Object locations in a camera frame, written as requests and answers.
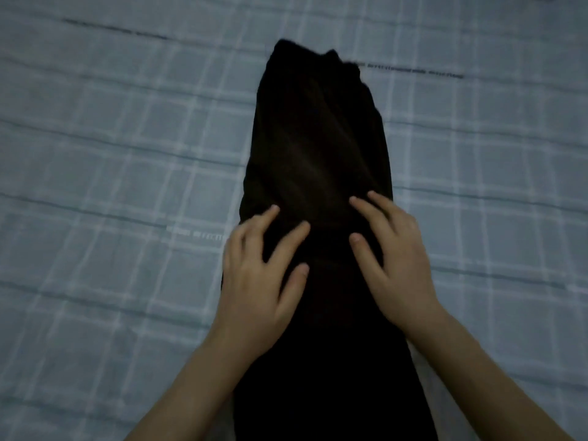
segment black cloth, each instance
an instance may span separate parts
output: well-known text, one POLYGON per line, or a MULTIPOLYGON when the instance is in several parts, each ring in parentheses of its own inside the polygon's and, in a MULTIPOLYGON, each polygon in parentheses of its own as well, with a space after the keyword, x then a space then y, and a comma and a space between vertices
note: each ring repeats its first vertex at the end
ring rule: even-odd
POLYGON ((279 41, 259 84, 242 221, 281 207, 267 260, 302 220, 311 233, 292 267, 310 265, 284 335, 235 390, 238 440, 361 436, 437 439, 401 331, 374 303, 349 247, 361 232, 381 251, 349 197, 392 197, 382 118, 355 64, 279 41))

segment black fabric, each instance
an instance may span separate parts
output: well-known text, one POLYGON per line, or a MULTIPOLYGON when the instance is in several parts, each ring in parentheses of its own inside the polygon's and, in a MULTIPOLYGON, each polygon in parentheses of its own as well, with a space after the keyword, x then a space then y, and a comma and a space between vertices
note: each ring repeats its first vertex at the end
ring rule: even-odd
POLYGON ((349 248, 349 234, 362 232, 381 260, 349 196, 392 197, 382 118, 356 65, 276 44, 243 188, 242 221, 281 207, 266 259, 291 228, 311 223, 290 265, 311 270, 290 326, 235 390, 237 439, 437 439, 404 335, 378 310, 349 248))

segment light blue checkered fabric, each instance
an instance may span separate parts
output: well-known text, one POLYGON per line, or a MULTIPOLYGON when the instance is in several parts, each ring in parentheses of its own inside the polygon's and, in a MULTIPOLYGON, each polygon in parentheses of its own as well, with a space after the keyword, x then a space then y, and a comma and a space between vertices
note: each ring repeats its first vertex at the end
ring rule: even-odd
MULTIPOLYGON (((122 439, 200 344, 280 37, 363 64, 440 300, 588 439, 586 18, 583 0, 0 0, 0 439, 122 439)), ((441 437, 471 439, 416 361, 441 437)))

